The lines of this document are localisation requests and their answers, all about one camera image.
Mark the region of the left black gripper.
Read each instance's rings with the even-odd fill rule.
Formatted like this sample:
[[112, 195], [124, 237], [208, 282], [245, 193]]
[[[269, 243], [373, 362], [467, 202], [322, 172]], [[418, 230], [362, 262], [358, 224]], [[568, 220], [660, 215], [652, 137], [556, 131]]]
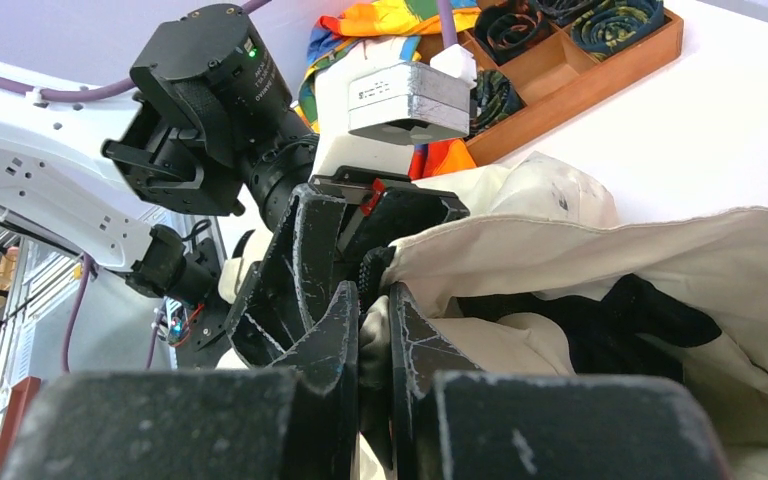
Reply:
[[380, 295], [393, 241], [470, 215], [457, 194], [420, 187], [406, 175], [343, 166], [310, 183], [325, 194], [294, 188], [229, 313], [231, 346], [252, 368], [287, 353], [324, 316], [335, 258], [337, 278], [356, 284], [365, 312]]

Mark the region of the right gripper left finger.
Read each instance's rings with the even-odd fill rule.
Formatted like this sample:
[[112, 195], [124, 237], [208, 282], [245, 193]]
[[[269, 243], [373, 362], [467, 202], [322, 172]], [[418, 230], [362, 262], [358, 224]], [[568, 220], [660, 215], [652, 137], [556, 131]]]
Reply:
[[355, 479], [356, 286], [265, 368], [84, 372], [30, 405], [5, 479]]

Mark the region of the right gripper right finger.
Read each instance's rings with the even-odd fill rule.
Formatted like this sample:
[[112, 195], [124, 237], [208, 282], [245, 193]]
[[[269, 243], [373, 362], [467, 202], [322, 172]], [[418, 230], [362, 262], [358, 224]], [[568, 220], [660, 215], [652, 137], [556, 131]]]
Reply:
[[391, 442], [399, 479], [726, 479], [728, 462], [683, 386], [645, 376], [483, 371], [389, 292]]

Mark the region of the beige zip jacket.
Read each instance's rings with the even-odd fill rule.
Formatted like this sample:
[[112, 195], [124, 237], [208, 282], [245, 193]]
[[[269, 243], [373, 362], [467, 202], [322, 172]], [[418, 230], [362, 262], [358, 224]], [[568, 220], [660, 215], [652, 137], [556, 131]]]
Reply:
[[375, 249], [358, 289], [362, 371], [381, 388], [391, 283], [486, 370], [653, 375], [705, 408], [733, 475], [768, 479], [768, 208], [623, 225], [590, 175], [532, 153], [423, 181], [469, 216]]

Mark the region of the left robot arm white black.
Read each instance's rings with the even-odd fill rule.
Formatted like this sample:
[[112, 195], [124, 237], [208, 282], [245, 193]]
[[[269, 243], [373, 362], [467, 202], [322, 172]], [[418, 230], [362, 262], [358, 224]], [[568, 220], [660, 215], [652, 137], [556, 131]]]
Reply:
[[[341, 147], [293, 110], [249, 7], [235, 4], [160, 24], [126, 79], [104, 87], [51, 89], [0, 62], [0, 208], [14, 231], [75, 247], [144, 296], [225, 314], [241, 360], [265, 366], [320, 321], [339, 283], [354, 282], [368, 310], [397, 239], [469, 214], [392, 154], [467, 130], [461, 79], [400, 61], [345, 93]], [[229, 266], [113, 206], [124, 192], [179, 214], [239, 216], [242, 191], [271, 239], [226, 301]]]

